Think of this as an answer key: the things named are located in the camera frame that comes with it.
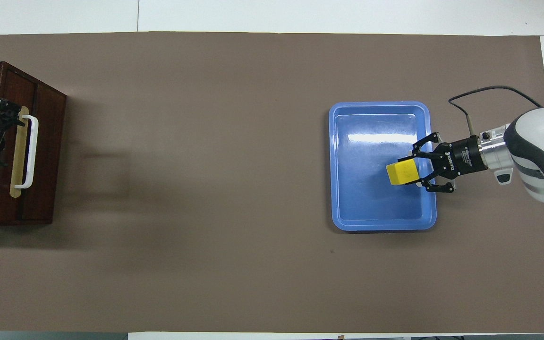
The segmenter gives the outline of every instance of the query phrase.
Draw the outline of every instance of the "white table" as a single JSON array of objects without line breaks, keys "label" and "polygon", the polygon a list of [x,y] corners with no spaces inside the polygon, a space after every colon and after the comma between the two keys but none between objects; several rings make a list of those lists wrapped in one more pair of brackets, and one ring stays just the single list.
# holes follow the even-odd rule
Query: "white table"
[{"label": "white table", "polygon": [[[544,0],[0,0],[0,34],[136,31],[535,35],[542,36],[544,61]],[[129,338],[271,340],[339,334],[134,333]],[[391,336],[424,334],[358,335]]]}]

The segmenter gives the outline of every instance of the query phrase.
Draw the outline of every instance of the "tray rim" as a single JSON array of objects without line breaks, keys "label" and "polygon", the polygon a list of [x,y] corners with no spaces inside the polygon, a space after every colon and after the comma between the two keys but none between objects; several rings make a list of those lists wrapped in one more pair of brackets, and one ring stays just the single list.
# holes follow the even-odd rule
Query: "tray rim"
[{"label": "tray rim", "polygon": [[[404,223],[383,223],[382,221],[389,220],[380,220],[381,222],[371,224],[365,222],[363,224],[344,224],[342,219],[339,218],[339,180],[337,174],[337,133],[335,118],[340,116],[336,114],[338,109],[345,107],[379,107],[379,106],[416,106],[419,108],[423,115],[424,125],[425,125],[425,134],[431,133],[431,122],[430,122],[430,113],[429,109],[425,104],[418,101],[384,101],[384,102],[339,102],[331,107],[329,110],[329,149],[330,149],[330,163],[331,163],[331,215],[332,220],[337,226],[337,228],[348,231],[348,232],[387,232],[387,231],[416,231],[416,230],[428,230],[435,223],[438,217],[437,206],[436,206],[436,195],[433,192],[425,192],[425,194],[431,200],[431,212],[430,220],[428,222],[423,222],[421,224],[409,224]],[[423,150],[429,151],[430,145],[427,144],[423,147]]]}]

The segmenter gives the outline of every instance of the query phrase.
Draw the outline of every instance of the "silver metal cylinder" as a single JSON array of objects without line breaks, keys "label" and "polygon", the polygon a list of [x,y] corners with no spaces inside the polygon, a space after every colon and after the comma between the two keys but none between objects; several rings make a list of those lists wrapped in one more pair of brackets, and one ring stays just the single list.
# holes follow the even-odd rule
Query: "silver metal cylinder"
[{"label": "silver metal cylinder", "polygon": [[505,145],[503,134],[509,124],[480,134],[480,154],[490,170],[513,168],[511,153]]}]

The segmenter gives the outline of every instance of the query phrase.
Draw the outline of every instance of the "black cable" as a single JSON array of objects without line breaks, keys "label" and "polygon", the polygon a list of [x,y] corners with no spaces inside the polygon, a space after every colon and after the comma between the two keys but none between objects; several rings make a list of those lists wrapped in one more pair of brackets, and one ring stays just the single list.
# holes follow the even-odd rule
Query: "black cable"
[{"label": "black cable", "polygon": [[478,88],[477,90],[472,90],[472,91],[469,91],[469,92],[462,93],[460,95],[456,95],[455,97],[452,97],[451,99],[449,99],[449,104],[455,106],[456,108],[461,110],[461,112],[463,112],[463,114],[465,115],[465,119],[467,120],[467,128],[469,128],[469,133],[470,133],[471,136],[475,135],[476,132],[474,131],[473,125],[471,124],[471,119],[469,118],[469,114],[467,114],[467,112],[462,107],[460,107],[459,105],[456,105],[455,103],[453,103],[453,101],[455,99],[465,97],[466,95],[470,95],[470,94],[474,94],[474,93],[478,93],[478,92],[482,92],[482,91],[487,91],[487,90],[494,90],[496,88],[513,91],[513,92],[521,95],[525,99],[528,99],[529,102],[531,102],[532,104],[535,104],[535,106],[537,106],[538,108],[542,107],[542,105],[537,103],[537,101],[535,101],[535,99],[532,99],[531,97],[527,96],[522,91],[516,90],[515,88],[512,88],[511,86],[504,86],[504,85],[486,86],[486,87]]}]

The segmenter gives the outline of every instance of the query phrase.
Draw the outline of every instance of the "wooden box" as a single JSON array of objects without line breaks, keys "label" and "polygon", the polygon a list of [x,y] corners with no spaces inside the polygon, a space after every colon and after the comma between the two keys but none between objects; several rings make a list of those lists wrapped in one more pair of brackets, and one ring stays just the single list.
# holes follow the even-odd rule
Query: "wooden box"
[{"label": "wooden box", "polygon": [[56,180],[66,95],[6,62],[0,62],[0,97],[26,106],[39,119],[33,185],[19,198],[9,195],[11,164],[17,129],[6,132],[0,167],[0,226],[50,224],[54,213]]}]

